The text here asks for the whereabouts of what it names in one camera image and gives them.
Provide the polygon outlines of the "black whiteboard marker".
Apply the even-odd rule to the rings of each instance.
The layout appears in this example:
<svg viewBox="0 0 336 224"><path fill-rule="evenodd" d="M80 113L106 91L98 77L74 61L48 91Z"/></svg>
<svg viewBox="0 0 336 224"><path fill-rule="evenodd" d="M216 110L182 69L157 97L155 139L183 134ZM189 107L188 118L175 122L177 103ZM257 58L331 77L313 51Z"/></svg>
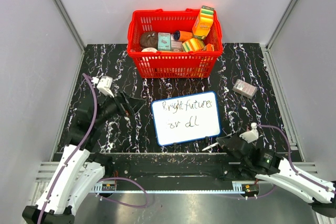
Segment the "black whiteboard marker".
<svg viewBox="0 0 336 224"><path fill-rule="evenodd" d="M218 145L218 143L211 144L211 145L209 145L209 146L203 148L202 151L209 150L209 149L211 149L211 148L213 148L213 147L215 147L215 146L217 146L217 145Z"/></svg>

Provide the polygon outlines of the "blue framed whiteboard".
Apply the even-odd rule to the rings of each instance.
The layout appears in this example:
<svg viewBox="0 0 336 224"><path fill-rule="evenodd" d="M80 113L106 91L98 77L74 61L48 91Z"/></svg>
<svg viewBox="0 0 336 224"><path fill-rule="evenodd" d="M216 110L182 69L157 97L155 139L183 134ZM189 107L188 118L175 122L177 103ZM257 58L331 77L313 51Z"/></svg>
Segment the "blue framed whiteboard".
<svg viewBox="0 0 336 224"><path fill-rule="evenodd" d="M151 104L160 146L218 136L221 121L213 91L157 100Z"/></svg>

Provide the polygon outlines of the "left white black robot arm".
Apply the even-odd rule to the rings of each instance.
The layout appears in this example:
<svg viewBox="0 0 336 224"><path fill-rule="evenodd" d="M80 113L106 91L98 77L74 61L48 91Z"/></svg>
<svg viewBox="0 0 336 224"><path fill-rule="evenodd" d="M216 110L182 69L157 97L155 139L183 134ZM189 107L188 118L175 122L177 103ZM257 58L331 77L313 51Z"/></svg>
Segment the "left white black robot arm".
<svg viewBox="0 0 336 224"><path fill-rule="evenodd" d="M23 210L26 223L73 223L94 185L112 177L112 157L92 152L100 136L99 128L114 115L135 115L143 108L145 100L122 91L99 104L97 95L92 96L93 105L79 108L76 113L77 119L68 133L68 144L47 188L35 205Z"/></svg>

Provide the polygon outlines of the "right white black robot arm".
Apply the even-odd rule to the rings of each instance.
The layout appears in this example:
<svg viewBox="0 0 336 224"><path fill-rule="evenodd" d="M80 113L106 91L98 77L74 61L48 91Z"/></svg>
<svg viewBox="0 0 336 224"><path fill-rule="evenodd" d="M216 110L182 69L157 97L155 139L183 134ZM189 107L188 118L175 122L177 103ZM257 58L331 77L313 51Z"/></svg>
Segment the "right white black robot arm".
<svg viewBox="0 0 336 224"><path fill-rule="evenodd" d="M218 137L216 143L240 164L233 175L245 180L264 180L285 189L308 203L312 210L335 218L335 182L319 179L293 165L273 150L257 148L255 130Z"/></svg>

